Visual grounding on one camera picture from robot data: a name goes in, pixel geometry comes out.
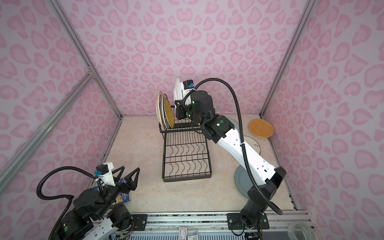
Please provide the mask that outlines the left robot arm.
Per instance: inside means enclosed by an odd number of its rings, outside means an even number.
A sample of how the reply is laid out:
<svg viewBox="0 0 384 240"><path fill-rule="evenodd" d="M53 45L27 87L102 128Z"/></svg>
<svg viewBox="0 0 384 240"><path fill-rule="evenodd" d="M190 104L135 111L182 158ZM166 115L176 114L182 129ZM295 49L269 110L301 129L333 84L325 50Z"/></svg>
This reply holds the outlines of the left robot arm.
<svg viewBox="0 0 384 240"><path fill-rule="evenodd" d="M130 233L137 224L124 204L116 201L121 194L135 191L138 185L140 168L136 168L122 177L125 167L115 169L113 163L104 163L96 167L91 174L80 168L65 166L49 172L39 182L37 195L42 200L65 198L69 202L55 223L50 240L104 240L118 231ZM96 181L97 188L84 190L77 198L73 195L45 196L42 193L44 183L54 174L73 170Z"/></svg>

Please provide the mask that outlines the aluminium frame left diagonal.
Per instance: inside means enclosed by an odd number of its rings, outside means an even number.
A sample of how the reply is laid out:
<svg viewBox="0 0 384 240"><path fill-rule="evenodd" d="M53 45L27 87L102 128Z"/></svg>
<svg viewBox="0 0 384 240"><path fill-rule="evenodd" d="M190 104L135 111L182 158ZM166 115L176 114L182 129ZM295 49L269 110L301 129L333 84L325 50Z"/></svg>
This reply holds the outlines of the aluminium frame left diagonal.
<svg viewBox="0 0 384 240"><path fill-rule="evenodd" d="M93 71L86 74L81 82L77 84L50 116L39 126L32 137L11 158L10 162L1 171L1 193L10 185L17 174L22 170L32 154L41 146L44 140L76 102L78 97L94 79Z"/></svg>

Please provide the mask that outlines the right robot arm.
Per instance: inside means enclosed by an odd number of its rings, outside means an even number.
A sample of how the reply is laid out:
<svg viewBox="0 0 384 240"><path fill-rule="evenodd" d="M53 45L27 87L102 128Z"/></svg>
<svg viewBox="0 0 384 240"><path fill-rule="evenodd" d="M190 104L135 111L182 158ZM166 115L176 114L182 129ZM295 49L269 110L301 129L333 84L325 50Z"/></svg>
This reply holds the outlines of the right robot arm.
<svg viewBox="0 0 384 240"><path fill-rule="evenodd" d="M271 200L287 174L285 169L268 163L246 141L241 141L239 129L225 116L216 114L212 97L206 91L174 89L173 95L177 119L188 118L200 126L208 140L229 152L243 168L250 168L257 186L248 190L241 222L248 229L259 226L261 214L268 207L259 192Z"/></svg>

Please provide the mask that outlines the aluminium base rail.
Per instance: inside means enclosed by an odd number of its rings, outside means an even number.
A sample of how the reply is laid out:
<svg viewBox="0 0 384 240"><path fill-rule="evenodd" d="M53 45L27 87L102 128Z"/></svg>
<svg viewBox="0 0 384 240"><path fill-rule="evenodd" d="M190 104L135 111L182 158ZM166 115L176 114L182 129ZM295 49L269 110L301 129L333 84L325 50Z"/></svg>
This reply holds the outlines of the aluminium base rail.
<svg viewBox="0 0 384 240"><path fill-rule="evenodd" d="M131 214L127 209L112 209L97 221L83 220L70 212L58 227L55 240L105 240L120 232L156 232L177 231L179 228L216 231L278 231L287 230L291 234L297 231L314 232L309 214L305 211L285 211L278 215L266 211L257 218L256 223L247 227L239 212L169 212Z"/></svg>

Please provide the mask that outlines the green woven bamboo tray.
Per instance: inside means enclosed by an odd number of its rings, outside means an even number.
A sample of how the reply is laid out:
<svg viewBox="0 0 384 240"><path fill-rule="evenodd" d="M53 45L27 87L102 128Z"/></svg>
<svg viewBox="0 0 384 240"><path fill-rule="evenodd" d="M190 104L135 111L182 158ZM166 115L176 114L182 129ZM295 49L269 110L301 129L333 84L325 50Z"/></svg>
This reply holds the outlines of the green woven bamboo tray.
<svg viewBox="0 0 384 240"><path fill-rule="evenodd" d="M166 95L163 97L163 108L166 125L169 129L173 129L175 127L175 118L171 103Z"/></svg>

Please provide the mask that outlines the orange woven tray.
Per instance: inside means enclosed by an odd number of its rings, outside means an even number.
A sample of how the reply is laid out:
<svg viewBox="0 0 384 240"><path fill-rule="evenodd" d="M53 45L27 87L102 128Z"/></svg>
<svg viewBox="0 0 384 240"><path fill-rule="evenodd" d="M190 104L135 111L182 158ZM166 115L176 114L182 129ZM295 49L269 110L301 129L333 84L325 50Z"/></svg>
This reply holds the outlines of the orange woven tray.
<svg viewBox="0 0 384 240"><path fill-rule="evenodd" d="M251 120L249 130L252 134L260 138L269 138L275 132L272 124L262 119Z"/></svg>

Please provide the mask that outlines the white plate small drawings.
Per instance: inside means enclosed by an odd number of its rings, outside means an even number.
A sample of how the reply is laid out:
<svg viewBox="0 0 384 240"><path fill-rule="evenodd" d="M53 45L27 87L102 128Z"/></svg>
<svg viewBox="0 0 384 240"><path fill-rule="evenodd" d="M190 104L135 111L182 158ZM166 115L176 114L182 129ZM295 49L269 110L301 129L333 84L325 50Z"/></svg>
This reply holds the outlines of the white plate small drawings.
<svg viewBox="0 0 384 240"><path fill-rule="evenodd" d="M248 137L248 136L244 136L244 140L260 155L261 154L261 147L259 145L259 143L251 138L251 137Z"/></svg>

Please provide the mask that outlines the star plate yellow rim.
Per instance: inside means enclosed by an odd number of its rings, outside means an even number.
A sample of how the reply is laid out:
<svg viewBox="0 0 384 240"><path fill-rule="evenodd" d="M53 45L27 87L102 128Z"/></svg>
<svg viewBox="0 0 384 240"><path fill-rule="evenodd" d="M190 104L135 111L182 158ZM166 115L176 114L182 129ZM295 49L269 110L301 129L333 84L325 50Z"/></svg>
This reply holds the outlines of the star plate yellow rim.
<svg viewBox="0 0 384 240"><path fill-rule="evenodd" d="M163 99L163 92L159 91L159 94L157 97L157 102L156 102L156 114L157 114L158 122L161 126L160 129L164 130L165 127L164 127L164 123L162 120L161 107L160 107L160 103L161 103L162 99Z"/></svg>

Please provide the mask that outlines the pale blue flower plate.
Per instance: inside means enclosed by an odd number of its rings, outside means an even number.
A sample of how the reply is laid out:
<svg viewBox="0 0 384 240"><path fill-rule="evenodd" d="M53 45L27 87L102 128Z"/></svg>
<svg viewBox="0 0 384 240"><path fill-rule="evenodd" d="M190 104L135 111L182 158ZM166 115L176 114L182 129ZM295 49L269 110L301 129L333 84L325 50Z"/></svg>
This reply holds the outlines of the pale blue flower plate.
<svg viewBox="0 0 384 240"><path fill-rule="evenodd" d="M229 121L235 126L235 129L240 129L240 125L236 120L229 118Z"/></svg>

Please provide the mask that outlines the white plate orange sunburst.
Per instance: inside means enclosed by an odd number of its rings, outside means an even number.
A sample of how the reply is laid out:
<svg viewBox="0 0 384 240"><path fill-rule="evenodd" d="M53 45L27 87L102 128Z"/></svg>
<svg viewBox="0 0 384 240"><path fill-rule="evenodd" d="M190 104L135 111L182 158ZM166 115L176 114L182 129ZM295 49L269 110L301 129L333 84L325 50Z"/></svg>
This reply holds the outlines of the white plate orange sunburst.
<svg viewBox="0 0 384 240"><path fill-rule="evenodd" d="M165 120L165 112L164 112L164 93L161 92L161 97L160 97L160 112L161 112L161 120L162 120L162 126L164 130L167 130L167 124Z"/></svg>

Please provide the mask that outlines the grey blue plate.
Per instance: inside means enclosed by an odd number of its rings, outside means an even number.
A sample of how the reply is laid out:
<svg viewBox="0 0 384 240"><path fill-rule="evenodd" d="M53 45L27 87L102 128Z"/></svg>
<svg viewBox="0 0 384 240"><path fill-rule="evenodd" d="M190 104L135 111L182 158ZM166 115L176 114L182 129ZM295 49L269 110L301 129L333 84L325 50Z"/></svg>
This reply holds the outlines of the grey blue plate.
<svg viewBox="0 0 384 240"><path fill-rule="evenodd" d="M246 198L248 198L248 191L253 186L246 169L239 166L234 175L235 185L239 192Z"/></svg>

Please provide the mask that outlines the aluminium frame right post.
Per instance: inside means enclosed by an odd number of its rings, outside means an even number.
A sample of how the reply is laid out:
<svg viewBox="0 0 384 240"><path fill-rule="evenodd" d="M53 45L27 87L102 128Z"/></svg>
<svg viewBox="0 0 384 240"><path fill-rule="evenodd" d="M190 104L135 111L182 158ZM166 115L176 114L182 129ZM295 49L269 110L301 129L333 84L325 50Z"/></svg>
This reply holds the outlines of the aluminium frame right post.
<svg viewBox="0 0 384 240"><path fill-rule="evenodd" d="M316 0L309 0L306 2L306 5L304 7L304 10L301 14L301 17L299 19L299 22L298 22L298 25L297 27L295 28L295 31L293 32L293 35L291 37L291 40L289 41L289 44L288 44L288 47L285 51L285 54L282 58L282 61L279 65L279 68L278 68L278 71L275 75L275 78L272 82L272 85L271 85L271 88L267 94L267 97L266 97L266 101L264 102L263 104L263 107L261 109L261 112L259 114L259 117L261 119L264 119L265 116L267 115L267 110L272 102L272 98L277 90L277 87L279 85L279 82L281 81L282 77L283 77L283 74L287 68L287 66L289 65L289 62L295 52L295 49L298 45L298 43L300 42L300 38L302 37L309 21L310 21L310 18L314 12L314 10L316 9L316 6L318 4L318 1Z"/></svg>

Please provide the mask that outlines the aluminium frame left post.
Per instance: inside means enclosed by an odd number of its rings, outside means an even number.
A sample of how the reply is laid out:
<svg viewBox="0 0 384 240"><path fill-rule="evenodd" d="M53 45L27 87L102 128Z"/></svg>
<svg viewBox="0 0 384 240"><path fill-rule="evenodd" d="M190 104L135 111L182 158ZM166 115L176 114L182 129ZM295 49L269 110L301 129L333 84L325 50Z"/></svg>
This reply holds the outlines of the aluminium frame left post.
<svg viewBox="0 0 384 240"><path fill-rule="evenodd" d="M59 22L61 23L62 27L66 31L68 37L72 41L75 49L77 50L78 54L80 55L81 59L84 61L86 66L89 68L89 71L92 75L95 76L96 83L98 84L102 94L106 98L108 104L113 109L115 115L121 120L123 118L122 113L120 112L117 104L115 103L112 95L108 91L106 85L102 81L101 76L99 75L98 71L96 70L95 65L93 64L89 53L87 52L84 44L82 43L80 37L78 36L77 32L75 31L68 15L66 14L63 6L61 5L60 1L57 0L48 0L47 1L50 7L52 8L53 12L57 16Z"/></svg>

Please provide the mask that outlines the aluminium frame post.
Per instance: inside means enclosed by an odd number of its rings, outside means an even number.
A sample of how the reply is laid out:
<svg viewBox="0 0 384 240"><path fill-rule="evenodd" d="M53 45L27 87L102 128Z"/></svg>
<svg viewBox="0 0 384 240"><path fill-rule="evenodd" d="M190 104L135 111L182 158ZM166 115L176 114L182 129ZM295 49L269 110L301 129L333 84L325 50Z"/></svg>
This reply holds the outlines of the aluminium frame post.
<svg viewBox="0 0 384 240"><path fill-rule="evenodd" d="M96 70L95 65L93 64L89 53L87 52L84 44L82 43L80 37L78 36L77 32L75 31L68 15L66 14L63 6L61 5L60 1L57 0L48 0L47 1L50 7L52 8L53 12L57 16L59 22L61 23L62 27L66 31L68 37L72 41L75 49L77 50L78 54L80 55L81 59L84 61L86 66L89 68L89 71L92 75L95 76L96 83L98 84L102 94L106 98L108 104L113 109L115 115L121 120L123 118L122 113L120 112L117 104L115 103L112 95L108 91L106 85L102 81L101 76L99 75L98 71Z"/></svg>
<svg viewBox="0 0 384 240"><path fill-rule="evenodd" d="M304 7L304 10L301 14L301 17L299 19L299 22L298 22L298 25L297 27L295 28L295 31L293 32L293 35L291 37L291 40L289 41L289 44L288 44L288 47L285 51L285 54L282 58L282 61L279 65L279 68L278 68L278 71L275 75L275 78L272 82L272 85L271 85L271 88L267 94L267 97L266 97L266 101L264 102L263 104L263 107L261 109L261 112L259 114L259 117L261 119L264 119L265 116L267 115L267 110L272 102L272 98L277 90L277 87L279 85L279 82L281 81L282 77L283 77L283 74L287 68L287 66L289 65L289 62L295 52L295 49L298 45L298 43L300 42L300 38L302 37L309 21L310 21L310 18L314 12L314 10L316 9L316 6L318 4L318 1L316 0L309 0L306 2L306 5Z"/></svg>

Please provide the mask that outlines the white tape roll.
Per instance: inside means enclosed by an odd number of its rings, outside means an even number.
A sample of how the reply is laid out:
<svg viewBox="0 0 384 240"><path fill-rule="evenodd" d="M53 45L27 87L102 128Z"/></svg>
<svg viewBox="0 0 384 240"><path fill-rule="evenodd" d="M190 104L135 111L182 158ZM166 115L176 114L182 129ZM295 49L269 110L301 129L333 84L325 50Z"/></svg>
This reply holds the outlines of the white tape roll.
<svg viewBox="0 0 384 240"><path fill-rule="evenodd" d="M314 231L304 222L293 222L287 228L290 240L315 240Z"/></svg>

